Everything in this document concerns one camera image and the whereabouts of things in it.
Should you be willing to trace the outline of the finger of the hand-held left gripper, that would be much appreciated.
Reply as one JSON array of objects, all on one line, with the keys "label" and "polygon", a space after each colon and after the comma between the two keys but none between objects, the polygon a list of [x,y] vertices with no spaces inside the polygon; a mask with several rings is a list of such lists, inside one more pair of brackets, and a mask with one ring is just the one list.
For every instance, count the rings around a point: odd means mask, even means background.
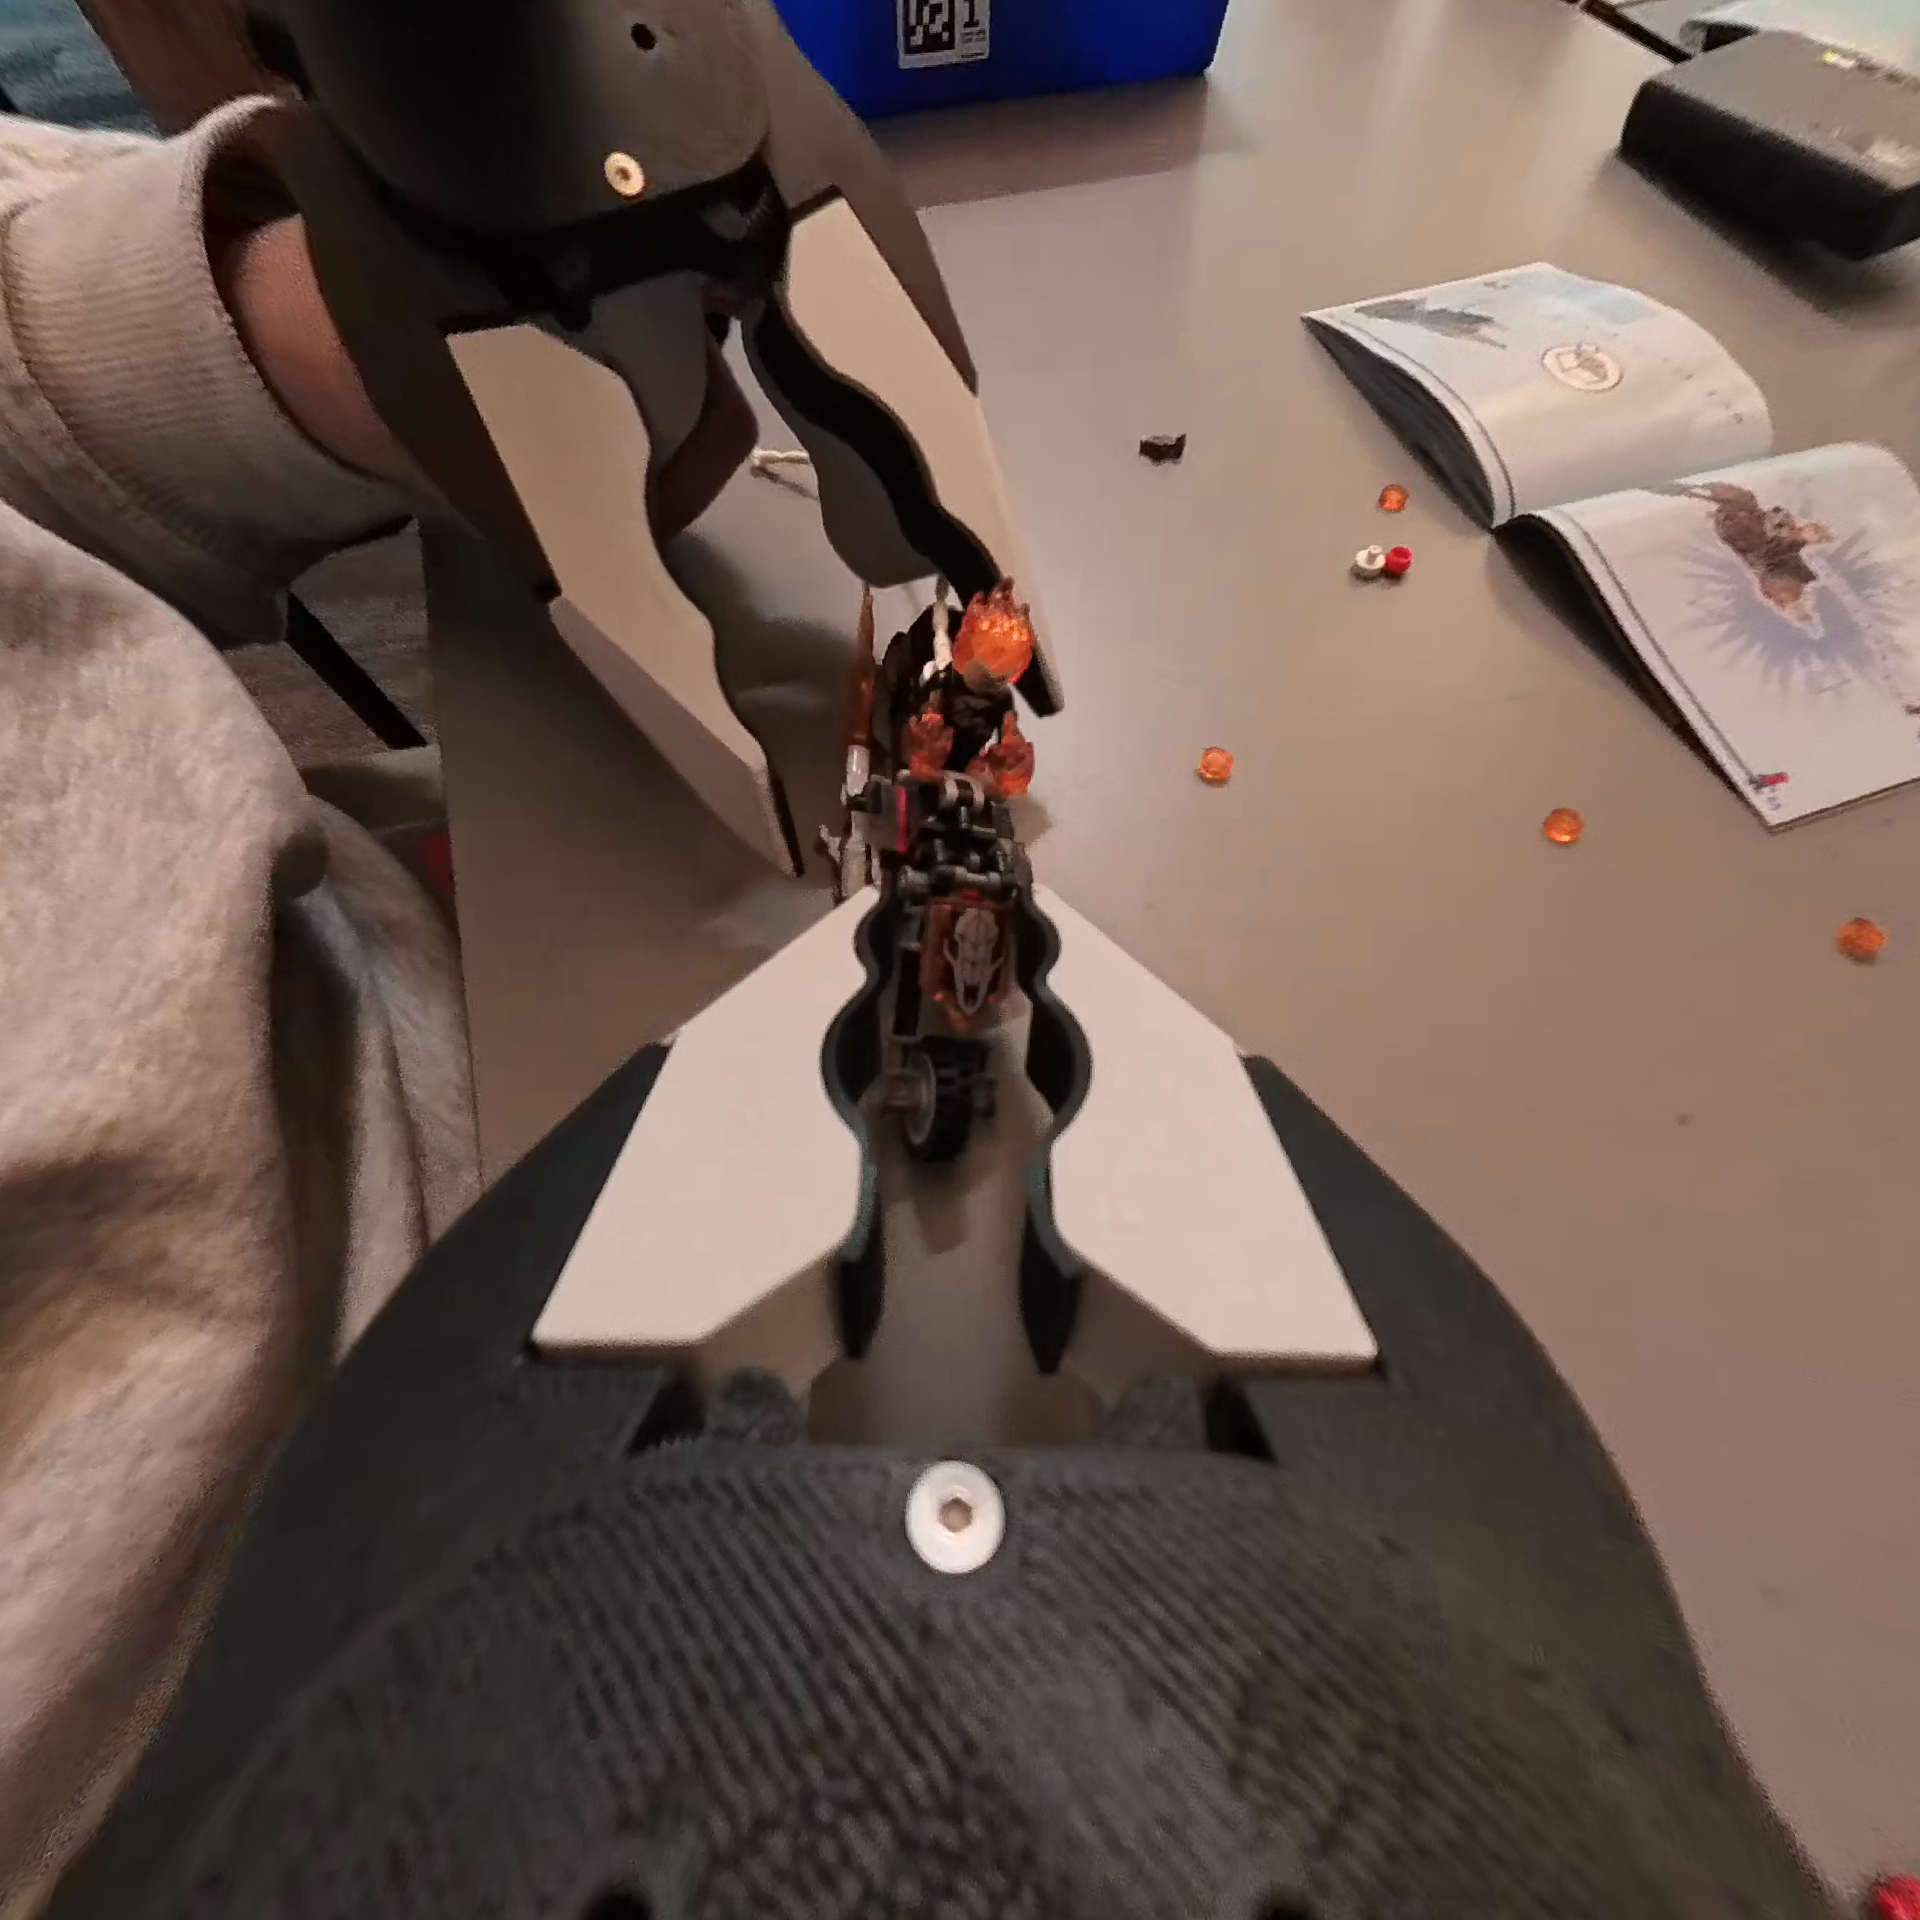
[{"label": "finger of the hand-held left gripper", "polygon": [[548,624],[681,784],[782,877],[803,858],[721,684],[716,630],[662,562],[656,467],[707,400],[695,282],[593,298],[582,333],[521,319],[445,340],[551,581]]},{"label": "finger of the hand-held left gripper", "polygon": [[1066,695],[1026,575],[986,410],[926,243],[895,268],[855,207],[829,195],[790,215],[783,254],[745,320],[745,360],[810,458],[833,557],[869,588],[948,584],[962,606],[1007,584],[1035,630],[1017,692],[1037,715]]}]

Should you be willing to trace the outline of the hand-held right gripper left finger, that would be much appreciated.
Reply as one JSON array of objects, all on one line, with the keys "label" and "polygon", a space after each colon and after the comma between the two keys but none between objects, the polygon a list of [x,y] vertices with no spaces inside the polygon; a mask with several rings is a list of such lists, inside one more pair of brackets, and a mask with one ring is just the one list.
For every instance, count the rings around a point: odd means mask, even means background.
[{"label": "hand-held right gripper left finger", "polygon": [[652,1363],[699,1389],[840,1358],[833,1272],[861,1148],[829,1101],[829,1026],[868,981],[859,892],[691,1018],[532,1323],[548,1363]]}]

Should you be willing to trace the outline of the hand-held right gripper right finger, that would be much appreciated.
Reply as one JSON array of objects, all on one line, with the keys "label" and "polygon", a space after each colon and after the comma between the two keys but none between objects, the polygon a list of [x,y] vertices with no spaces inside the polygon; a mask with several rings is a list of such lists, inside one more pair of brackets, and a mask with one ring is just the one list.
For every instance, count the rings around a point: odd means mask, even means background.
[{"label": "hand-held right gripper right finger", "polygon": [[1020,1315],[1035,1367],[1083,1385],[1362,1376],[1354,1287],[1258,1101],[1253,1061],[1076,910],[1022,921]]}]

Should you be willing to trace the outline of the lego motorcycle model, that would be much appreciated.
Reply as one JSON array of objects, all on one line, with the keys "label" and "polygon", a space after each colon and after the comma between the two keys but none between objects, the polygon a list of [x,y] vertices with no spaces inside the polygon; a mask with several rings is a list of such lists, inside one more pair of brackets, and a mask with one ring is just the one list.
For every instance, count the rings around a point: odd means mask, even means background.
[{"label": "lego motorcycle model", "polygon": [[872,981],[843,1032],[850,1101],[927,1166],[996,1112],[995,1050],[1017,994],[1032,870],[1014,819],[1035,778],[1022,679],[1042,666],[1014,581],[881,637],[859,588],[840,819],[819,830],[836,903],[869,907]]}]

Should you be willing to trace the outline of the person's left forearm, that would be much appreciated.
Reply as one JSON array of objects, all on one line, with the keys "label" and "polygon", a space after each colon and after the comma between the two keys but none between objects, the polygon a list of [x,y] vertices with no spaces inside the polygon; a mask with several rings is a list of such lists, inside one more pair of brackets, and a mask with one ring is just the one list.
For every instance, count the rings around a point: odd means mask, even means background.
[{"label": "person's left forearm", "polygon": [[256,95],[170,139],[3,119],[3,503],[228,645],[412,518],[285,410],[218,284],[220,243],[293,214],[281,119]]}]

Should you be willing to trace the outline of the lego instruction booklet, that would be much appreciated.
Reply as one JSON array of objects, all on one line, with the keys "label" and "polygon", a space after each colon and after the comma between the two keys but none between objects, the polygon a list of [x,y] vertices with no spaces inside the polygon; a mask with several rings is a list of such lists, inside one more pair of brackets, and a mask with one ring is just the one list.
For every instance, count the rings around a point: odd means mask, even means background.
[{"label": "lego instruction booklet", "polygon": [[1564,562],[1765,830],[1917,784],[1917,474],[1895,452],[1775,452],[1702,323],[1542,260],[1300,323],[1481,528]]}]

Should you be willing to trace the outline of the person's left hand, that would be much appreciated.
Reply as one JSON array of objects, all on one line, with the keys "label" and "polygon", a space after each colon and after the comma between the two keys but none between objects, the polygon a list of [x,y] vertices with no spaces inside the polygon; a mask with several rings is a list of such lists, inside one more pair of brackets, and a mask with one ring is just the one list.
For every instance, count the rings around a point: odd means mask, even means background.
[{"label": "person's left hand", "polygon": [[267,139],[242,128],[207,163],[202,240],[213,291],[252,373],[305,445],[405,494],[442,494],[374,413],[316,282],[300,214]]}]

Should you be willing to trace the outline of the blue plastic bin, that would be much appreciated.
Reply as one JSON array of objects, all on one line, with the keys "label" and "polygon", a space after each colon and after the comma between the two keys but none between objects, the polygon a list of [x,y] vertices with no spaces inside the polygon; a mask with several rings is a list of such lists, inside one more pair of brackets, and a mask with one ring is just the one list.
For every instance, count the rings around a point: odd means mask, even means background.
[{"label": "blue plastic bin", "polygon": [[775,4],[811,70],[868,121],[1195,80],[1227,4]]}]

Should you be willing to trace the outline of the black box device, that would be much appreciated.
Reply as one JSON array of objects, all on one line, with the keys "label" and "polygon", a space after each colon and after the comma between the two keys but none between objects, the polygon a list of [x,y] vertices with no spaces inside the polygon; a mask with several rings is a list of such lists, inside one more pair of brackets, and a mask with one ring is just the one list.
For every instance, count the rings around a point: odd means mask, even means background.
[{"label": "black box device", "polygon": [[1917,240],[1917,68],[1712,28],[1636,91],[1619,155],[1724,225],[1873,260]]}]

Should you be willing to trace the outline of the silver flat device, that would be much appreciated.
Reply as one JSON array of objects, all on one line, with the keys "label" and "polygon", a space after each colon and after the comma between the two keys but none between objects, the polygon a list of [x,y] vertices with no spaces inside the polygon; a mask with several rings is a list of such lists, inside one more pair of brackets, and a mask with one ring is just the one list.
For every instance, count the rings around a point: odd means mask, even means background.
[{"label": "silver flat device", "polygon": [[1691,4],[1677,32],[1688,55],[1754,34],[1788,34],[1917,79],[1917,4]]}]

